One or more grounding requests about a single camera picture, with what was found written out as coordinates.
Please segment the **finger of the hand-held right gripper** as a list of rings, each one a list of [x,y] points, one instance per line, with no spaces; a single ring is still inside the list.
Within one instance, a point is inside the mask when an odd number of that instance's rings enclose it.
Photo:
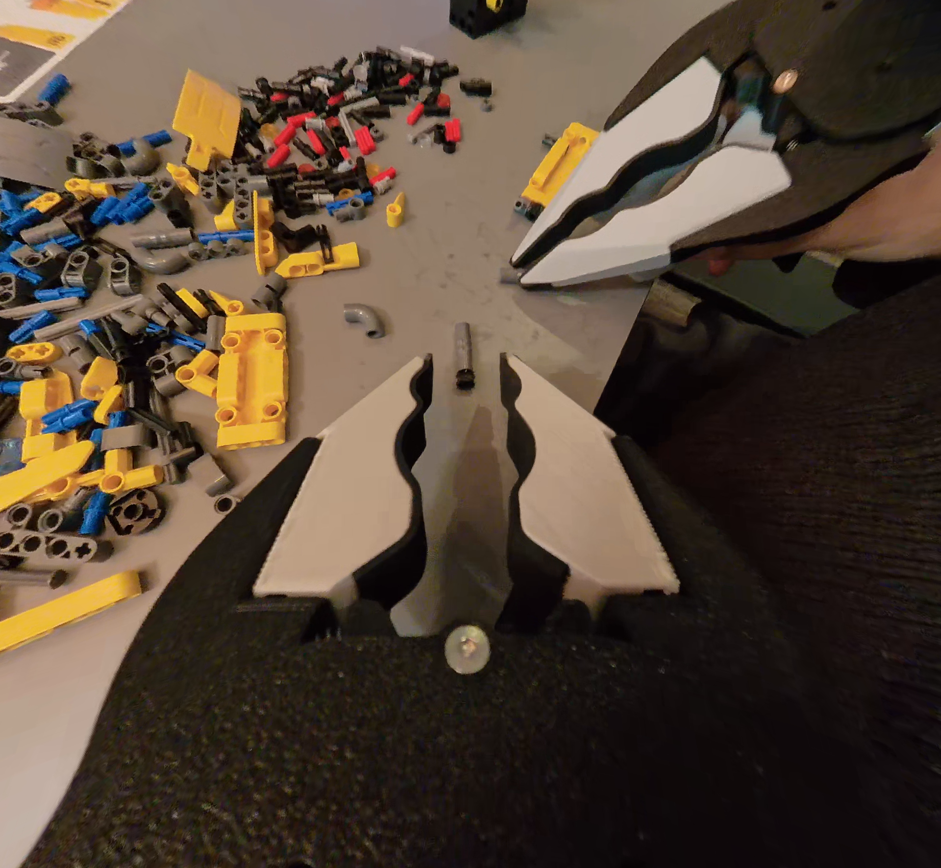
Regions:
[[[599,270],[600,254],[576,246],[572,233],[587,218],[621,202],[653,173],[685,166],[712,144],[719,126],[723,74],[700,57],[660,86],[617,124],[600,132],[511,258],[517,270]]]
[[[666,195],[615,215],[599,230],[561,241],[519,286],[561,288],[665,270],[678,245],[700,230],[744,212],[792,185],[772,150],[725,145],[704,157]]]

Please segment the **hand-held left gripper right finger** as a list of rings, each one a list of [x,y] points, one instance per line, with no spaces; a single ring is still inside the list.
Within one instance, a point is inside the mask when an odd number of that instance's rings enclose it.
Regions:
[[[679,578],[618,455],[615,433],[513,354],[500,356],[509,501],[506,611],[675,595]]]

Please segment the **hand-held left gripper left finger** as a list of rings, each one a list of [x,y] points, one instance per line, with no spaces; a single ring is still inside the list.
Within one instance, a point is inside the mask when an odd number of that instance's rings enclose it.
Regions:
[[[368,601],[390,610],[427,559],[421,487],[433,357],[414,357],[316,435],[313,457],[252,587],[253,600]]]

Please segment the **person's right hand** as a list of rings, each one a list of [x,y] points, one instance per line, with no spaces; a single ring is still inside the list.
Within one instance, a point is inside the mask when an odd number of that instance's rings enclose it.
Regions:
[[[833,221],[784,241],[734,244],[695,255],[712,275],[738,262],[795,254],[827,254],[842,262],[902,263],[940,255],[940,144],[919,164],[875,186]]]

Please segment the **yellow block with grey pins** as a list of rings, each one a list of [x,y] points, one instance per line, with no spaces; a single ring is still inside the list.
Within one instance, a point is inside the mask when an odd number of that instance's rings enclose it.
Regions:
[[[514,211],[535,222],[568,181],[599,134],[582,123],[572,122],[560,136],[545,136],[543,144],[547,153],[520,193]]]

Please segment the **yellow rectangular block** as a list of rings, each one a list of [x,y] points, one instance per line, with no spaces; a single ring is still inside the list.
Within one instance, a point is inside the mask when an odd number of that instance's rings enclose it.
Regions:
[[[288,351],[279,312],[226,321],[218,359],[218,451],[279,446],[286,440]]]

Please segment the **pile of yellow blue building pieces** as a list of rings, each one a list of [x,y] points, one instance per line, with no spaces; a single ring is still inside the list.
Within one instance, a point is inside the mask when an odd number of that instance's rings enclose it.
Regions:
[[[152,531],[169,486],[192,482],[219,514],[237,506],[215,419],[226,321],[285,316],[291,281],[361,265],[316,218],[357,220],[375,196],[297,220],[255,199],[237,227],[216,162],[189,167],[187,137],[165,161],[171,139],[83,133],[60,186],[2,178],[5,594],[60,590],[113,536]]]

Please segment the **yellow curved panel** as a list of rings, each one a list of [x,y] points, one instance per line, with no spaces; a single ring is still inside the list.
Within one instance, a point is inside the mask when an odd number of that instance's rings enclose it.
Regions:
[[[188,70],[175,109],[172,129],[187,137],[186,164],[205,172],[232,156],[241,122],[241,101],[217,83]]]

